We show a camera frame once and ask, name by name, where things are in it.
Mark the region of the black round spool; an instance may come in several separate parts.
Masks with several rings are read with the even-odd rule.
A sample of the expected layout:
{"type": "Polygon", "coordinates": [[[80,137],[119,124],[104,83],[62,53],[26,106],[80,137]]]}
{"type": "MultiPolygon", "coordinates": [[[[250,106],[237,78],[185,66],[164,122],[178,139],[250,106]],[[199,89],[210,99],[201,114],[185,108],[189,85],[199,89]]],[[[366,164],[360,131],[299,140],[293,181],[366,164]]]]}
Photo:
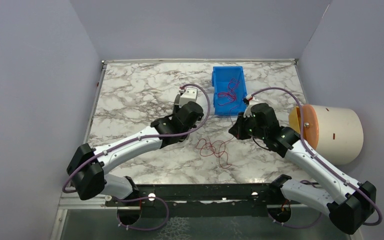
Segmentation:
{"type": "Polygon", "coordinates": [[[189,138],[189,134],[182,135],[182,136],[180,136],[178,142],[182,143],[182,142],[186,141],[188,138],[189,138]]]}

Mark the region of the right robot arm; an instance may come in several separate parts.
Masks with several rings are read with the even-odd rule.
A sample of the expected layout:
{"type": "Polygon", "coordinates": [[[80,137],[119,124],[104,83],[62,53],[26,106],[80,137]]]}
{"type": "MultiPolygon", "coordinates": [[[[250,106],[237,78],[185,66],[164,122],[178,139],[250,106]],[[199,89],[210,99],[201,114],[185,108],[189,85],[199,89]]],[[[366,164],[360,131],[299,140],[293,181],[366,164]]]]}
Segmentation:
{"type": "Polygon", "coordinates": [[[307,186],[282,174],[270,186],[274,195],[313,208],[329,217],[343,233],[352,235],[375,212],[376,187],[359,182],[309,148],[298,132],[281,126],[275,110],[266,103],[249,105],[239,112],[228,131],[238,140],[260,139],[269,151],[303,169],[322,186],[307,186]]]}

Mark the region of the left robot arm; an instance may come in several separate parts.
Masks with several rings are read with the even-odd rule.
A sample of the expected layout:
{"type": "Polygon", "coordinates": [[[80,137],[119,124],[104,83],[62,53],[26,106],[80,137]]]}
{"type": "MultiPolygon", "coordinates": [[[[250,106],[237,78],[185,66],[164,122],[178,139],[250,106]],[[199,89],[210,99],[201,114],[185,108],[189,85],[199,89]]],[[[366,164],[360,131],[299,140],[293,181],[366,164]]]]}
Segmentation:
{"type": "Polygon", "coordinates": [[[122,140],[95,148],[88,143],[80,145],[66,169],[74,192],[82,201],[99,194],[119,200],[137,198],[139,189],[131,177],[117,177],[110,172],[144,153],[183,142],[203,116],[203,108],[190,101],[173,114],[156,119],[150,126],[122,140]]]}

